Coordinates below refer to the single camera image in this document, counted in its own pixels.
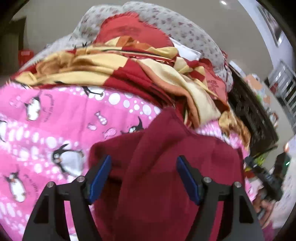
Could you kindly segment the person right hand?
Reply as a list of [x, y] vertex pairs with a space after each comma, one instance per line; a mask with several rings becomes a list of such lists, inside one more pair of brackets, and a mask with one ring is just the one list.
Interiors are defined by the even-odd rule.
[[260, 211], [263, 210], [263, 213], [260, 214], [260, 217], [258, 218], [262, 229], [266, 228], [269, 225], [271, 220], [271, 214], [275, 206], [274, 200], [268, 201], [267, 199], [262, 198], [263, 193], [264, 193], [264, 190], [259, 189], [255, 199], [252, 202], [256, 213], [259, 213]]

